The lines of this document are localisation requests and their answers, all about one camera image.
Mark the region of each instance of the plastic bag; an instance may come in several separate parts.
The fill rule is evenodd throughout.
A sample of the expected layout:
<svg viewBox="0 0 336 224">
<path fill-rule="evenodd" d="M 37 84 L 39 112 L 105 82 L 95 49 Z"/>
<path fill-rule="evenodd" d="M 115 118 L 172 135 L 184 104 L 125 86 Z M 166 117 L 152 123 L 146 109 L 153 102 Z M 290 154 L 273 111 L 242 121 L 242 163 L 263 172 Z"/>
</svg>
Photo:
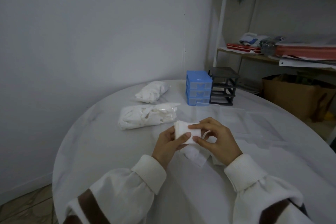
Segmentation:
<svg viewBox="0 0 336 224">
<path fill-rule="evenodd" d="M 135 98 L 141 102 L 154 103 L 162 94 L 169 90 L 170 85 L 167 82 L 153 81 L 142 88 L 142 90 L 135 95 Z"/>
<path fill-rule="evenodd" d="M 121 129 L 141 128 L 173 122 L 179 103 L 134 105 L 121 109 L 118 125 Z"/>
</svg>

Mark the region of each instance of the cardboard box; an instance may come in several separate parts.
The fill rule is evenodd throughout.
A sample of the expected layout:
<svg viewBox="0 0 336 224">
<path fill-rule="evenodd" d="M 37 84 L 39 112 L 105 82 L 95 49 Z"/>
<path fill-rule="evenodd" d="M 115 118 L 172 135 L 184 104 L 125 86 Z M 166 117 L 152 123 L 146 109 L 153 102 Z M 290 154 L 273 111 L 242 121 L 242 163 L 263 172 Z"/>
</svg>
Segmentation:
<svg viewBox="0 0 336 224">
<path fill-rule="evenodd" d="M 320 80 L 299 84 L 296 75 L 271 75 L 262 79 L 264 98 L 300 120 L 322 121 L 336 94 L 336 86 Z"/>
</svg>

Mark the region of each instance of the sleeve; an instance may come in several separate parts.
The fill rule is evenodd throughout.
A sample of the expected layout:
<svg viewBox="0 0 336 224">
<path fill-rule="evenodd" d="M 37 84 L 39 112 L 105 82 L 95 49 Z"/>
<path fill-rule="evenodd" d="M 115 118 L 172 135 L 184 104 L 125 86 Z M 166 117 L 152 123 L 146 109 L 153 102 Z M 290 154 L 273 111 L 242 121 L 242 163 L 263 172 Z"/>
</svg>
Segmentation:
<svg viewBox="0 0 336 224">
<path fill-rule="evenodd" d="M 286 181 L 268 175 L 248 154 L 242 154 L 224 169 L 237 198 L 233 224 L 313 223 L 303 204 L 303 195 Z"/>
<path fill-rule="evenodd" d="M 143 155 L 132 169 L 114 169 L 66 207 L 64 224 L 135 224 L 145 219 L 166 171 Z"/>
</svg>

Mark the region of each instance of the floor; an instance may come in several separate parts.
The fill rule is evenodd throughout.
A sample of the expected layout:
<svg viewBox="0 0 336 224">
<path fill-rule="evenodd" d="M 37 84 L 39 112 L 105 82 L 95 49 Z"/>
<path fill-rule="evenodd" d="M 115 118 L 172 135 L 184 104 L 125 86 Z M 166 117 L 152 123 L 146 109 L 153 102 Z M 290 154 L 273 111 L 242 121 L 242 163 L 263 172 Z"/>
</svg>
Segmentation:
<svg viewBox="0 0 336 224">
<path fill-rule="evenodd" d="M 0 224 L 58 224 L 51 184 L 1 205 Z"/>
</svg>

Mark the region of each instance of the ribbed cuff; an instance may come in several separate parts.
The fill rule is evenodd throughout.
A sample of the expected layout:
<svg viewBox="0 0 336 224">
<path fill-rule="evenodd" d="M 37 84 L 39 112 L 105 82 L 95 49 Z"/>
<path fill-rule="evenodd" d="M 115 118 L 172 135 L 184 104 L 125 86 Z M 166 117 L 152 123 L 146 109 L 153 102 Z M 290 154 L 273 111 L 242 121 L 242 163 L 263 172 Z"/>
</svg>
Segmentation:
<svg viewBox="0 0 336 224">
<path fill-rule="evenodd" d="M 235 192 L 247 189 L 267 175 L 248 154 L 242 154 L 224 169 Z"/>
<path fill-rule="evenodd" d="M 143 155 L 131 170 L 136 172 L 156 195 L 167 176 L 160 163 L 149 155 Z"/>
</svg>

